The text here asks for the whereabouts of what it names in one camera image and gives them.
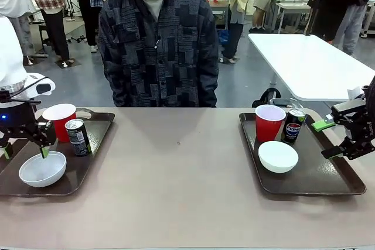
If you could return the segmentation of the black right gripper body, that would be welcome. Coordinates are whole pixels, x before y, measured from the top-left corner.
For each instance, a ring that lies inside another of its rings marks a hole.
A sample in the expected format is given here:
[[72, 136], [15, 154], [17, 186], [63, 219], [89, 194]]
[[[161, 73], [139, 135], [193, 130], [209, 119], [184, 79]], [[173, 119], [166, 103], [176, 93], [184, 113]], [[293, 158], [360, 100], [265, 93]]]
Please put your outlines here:
[[354, 142], [374, 139], [374, 121], [370, 119], [364, 98], [342, 102], [331, 107], [335, 124], [346, 128], [346, 136]]

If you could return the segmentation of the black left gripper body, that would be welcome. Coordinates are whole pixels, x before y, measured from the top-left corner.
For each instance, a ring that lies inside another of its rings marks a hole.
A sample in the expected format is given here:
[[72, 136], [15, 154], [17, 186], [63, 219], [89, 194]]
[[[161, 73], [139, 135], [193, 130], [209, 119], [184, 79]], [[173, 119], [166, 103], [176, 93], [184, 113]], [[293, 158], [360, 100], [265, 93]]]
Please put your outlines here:
[[9, 141], [10, 138], [37, 141], [37, 103], [33, 98], [13, 100], [9, 91], [1, 90], [1, 141]]

